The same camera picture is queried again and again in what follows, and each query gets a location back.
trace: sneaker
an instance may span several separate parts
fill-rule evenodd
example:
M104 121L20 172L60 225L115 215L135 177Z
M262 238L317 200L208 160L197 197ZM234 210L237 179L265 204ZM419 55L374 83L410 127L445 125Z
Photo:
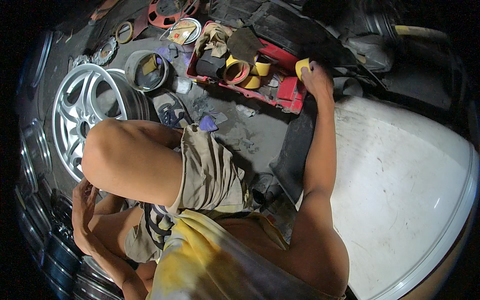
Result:
M187 109L178 96L168 90L152 99L160 123L170 128L183 129L192 123Z

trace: bare skin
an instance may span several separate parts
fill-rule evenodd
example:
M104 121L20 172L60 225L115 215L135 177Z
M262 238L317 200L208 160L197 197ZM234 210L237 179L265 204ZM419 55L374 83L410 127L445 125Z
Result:
M336 177L333 88L317 63L310 67L312 73L304 68L302 79L317 100L318 117L289 250L281 250L253 221L226 219L219 224L290 274L341 297L348 283L349 263L347 249L333 228L330 206ZM172 149L180 145L180 138L179 131L148 121L105 120L89 132L82 160L88 181L84 179L73 191L74 238L80 249L112 276L126 300L145 299L155 266L149 264L135 272L121 259L126 257L125 236L138 225L141 209L113 212L122 197L173 204L180 190L182 159ZM95 187L118 196L109 195L95 206L91 200Z

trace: man's knee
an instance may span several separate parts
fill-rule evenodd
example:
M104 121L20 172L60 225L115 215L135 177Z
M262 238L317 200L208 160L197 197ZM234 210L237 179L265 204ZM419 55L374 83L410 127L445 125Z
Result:
M98 173L98 168L108 165L113 142L119 139L121 132L121 121L113 118L99 122L88 132L82 157L82 172L89 181Z

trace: red cord reel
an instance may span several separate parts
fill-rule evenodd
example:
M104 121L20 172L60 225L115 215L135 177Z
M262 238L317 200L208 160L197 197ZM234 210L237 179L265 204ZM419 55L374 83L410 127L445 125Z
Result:
M170 28L180 16L187 11L193 1L194 0L188 0L188 4L183 6L185 9L182 11L177 9L174 0L153 0L148 7L148 21L155 27L165 29ZM190 11L187 12L184 18L194 15L198 10L199 5L200 1L197 1L195 5L190 8Z

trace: white car body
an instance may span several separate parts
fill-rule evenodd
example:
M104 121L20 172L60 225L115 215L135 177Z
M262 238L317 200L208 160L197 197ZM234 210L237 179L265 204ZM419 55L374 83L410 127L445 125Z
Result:
M452 130L393 104L351 97L336 104L335 117L331 204L350 258L349 286L360 300L399 299L465 224L478 154Z

